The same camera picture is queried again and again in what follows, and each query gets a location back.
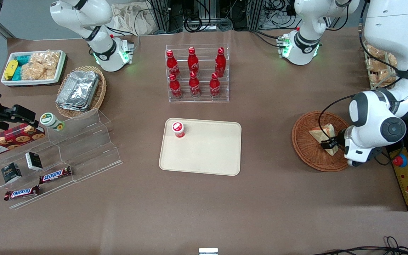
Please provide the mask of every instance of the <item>coca-cola bottle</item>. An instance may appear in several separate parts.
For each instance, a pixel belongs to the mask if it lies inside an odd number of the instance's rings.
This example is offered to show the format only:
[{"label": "coca-cola bottle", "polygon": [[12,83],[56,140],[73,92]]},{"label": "coca-cola bottle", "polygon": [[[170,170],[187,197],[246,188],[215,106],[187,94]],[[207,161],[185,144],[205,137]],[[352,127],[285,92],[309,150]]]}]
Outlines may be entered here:
[{"label": "coca-cola bottle", "polygon": [[195,50],[193,47],[188,48],[188,69],[190,72],[196,72],[196,77],[199,77],[199,60],[196,57]]},{"label": "coca-cola bottle", "polygon": [[215,72],[217,73],[218,77],[223,77],[225,74],[226,69],[226,57],[225,57],[225,49],[223,47],[218,48],[218,55],[215,59]]},{"label": "coca-cola bottle", "polygon": [[166,65],[168,66],[169,73],[174,74],[176,78],[180,78],[179,65],[177,63],[177,60],[174,57],[173,51],[167,50],[166,56],[168,57],[168,60],[166,61]]},{"label": "coca-cola bottle", "polygon": [[175,74],[170,74],[170,90],[174,98],[182,98],[183,93],[180,90],[180,83],[176,80]]},{"label": "coca-cola bottle", "polygon": [[188,85],[190,85],[190,92],[191,96],[194,98],[198,98],[201,96],[201,89],[199,88],[199,81],[196,78],[196,72],[190,72],[190,81],[188,81]]},{"label": "coca-cola bottle", "polygon": [[217,73],[212,73],[212,79],[210,80],[210,96],[212,98],[220,97],[220,81],[218,80]]}]

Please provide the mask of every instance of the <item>small black box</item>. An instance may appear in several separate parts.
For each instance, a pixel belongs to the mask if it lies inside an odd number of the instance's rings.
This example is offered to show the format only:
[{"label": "small black box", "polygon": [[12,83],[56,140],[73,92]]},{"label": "small black box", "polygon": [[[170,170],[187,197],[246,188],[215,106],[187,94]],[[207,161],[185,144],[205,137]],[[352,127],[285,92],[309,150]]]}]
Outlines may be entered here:
[{"label": "small black box", "polygon": [[26,162],[28,163],[28,168],[36,171],[42,170],[42,163],[40,162],[39,155],[34,152],[26,153]]},{"label": "small black box", "polygon": [[16,163],[10,163],[10,165],[5,166],[1,169],[5,183],[12,183],[16,179],[21,177],[20,169]]}]

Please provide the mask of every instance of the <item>table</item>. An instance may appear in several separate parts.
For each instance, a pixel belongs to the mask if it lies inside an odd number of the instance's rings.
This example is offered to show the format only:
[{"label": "table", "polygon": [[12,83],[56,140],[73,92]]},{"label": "table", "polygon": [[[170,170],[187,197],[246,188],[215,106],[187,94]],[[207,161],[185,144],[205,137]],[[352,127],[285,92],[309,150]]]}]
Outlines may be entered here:
[{"label": "table", "polygon": [[[283,34],[275,31],[272,34]],[[248,32],[146,36],[133,64],[104,73],[101,107],[123,164],[20,210],[0,196],[0,254],[307,255],[381,245],[394,236],[408,247],[408,212],[390,166],[370,162],[341,172],[303,163],[290,131],[303,113],[369,87],[357,29],[326,32],[306,66],[278,58]],[[230,42],[229,103],[169,104],[165,44]],[[63,50],[72,69],[95,65],[82,39],[9,39],[8,51]],[[57,86],[8,88],[3,105],[56,112]],[[343,118],[348,101],[330,108]],[[238,176],[162,171],[168,118],[236,121],[242,126]]]}]

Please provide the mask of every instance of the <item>snickers bar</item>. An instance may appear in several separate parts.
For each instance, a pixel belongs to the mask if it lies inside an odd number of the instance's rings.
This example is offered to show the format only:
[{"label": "snickers bar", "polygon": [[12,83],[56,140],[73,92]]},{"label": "snickers bar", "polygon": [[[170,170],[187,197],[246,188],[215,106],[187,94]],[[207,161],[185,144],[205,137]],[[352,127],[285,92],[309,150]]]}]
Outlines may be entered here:
[{"label": "snickers bar", "polygon": [[66,167],[66,168],[64,168],[62,170],[47,174],[45,176],[40,176],[39,177],[39,184],[43,184],[43,183],[45,183],[47,181],[52,181],[54,179],[58,179],[59,177],[67,176],[67,175],[70,175],[70,174],[72,174],[72,170],[70,169],[70,167]]},{"label": "snickers bar", "polygon": [[31,197],[37,195],[40,195],[40,187],[38,185],[29,189],[6,192],[4,195],[4,200],[9,201],[20,197]]}]

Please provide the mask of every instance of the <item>wicker basket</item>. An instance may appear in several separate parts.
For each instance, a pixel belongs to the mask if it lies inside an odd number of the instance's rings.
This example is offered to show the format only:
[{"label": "wicker basket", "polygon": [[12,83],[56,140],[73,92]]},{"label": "wicker basket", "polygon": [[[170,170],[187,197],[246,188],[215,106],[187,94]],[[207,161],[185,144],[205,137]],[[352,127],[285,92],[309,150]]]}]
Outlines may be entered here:
[{"label": "wicker basket", "polygon": [[[325,172],[341,171],[347,165],[347,159],[344,158],[344,152],[338,149],[338,152],[331,156],[321,145],[309,134],[309,130],[319,126],[318,118],[321,112],[313,111],[302,115],[295,122],[292,129],[292,142],[295,151],[299,157],[314,169]],[[349,125],[345,120],[333,113],[324,113],[321,117],[322,126],[331,123],[335,132],[347,128]]]},{"label": "wicker basket", "polygon": [[[103,103],[103,98],[105,97],[105,93],[107,92],[107,82],[105,81],[105,77],[103,76],[102,71],[100,71],[98,68],[94,66],[82,66],[82,67],[76,68],[74,71],[85,71],[85,72],[93,71],[94,73],[100,76],[100,79],[97,84],[98,87],[97,87],[97,90],[95,91],[94,98],[92,99],[92,103],[91,103],[91,108],[89,110],[100,108],[100,106]],[[63,82],[61,83],[61,87],[58,91],[58,95],[61,93],[61,90],[64,87],[64,83],[67,80],[67,78],[70,76],[71,73],[72,72],[67,74],[67,76],[63,79]],[[66,110],[66,109],[60,108],[58,105],[56,105],[56,108],[58,109],[58,111],[61,113],[62,116],[68,117],[68,118],[73,118],[73,117],[76,117],[84,113],[80,111]]]}]

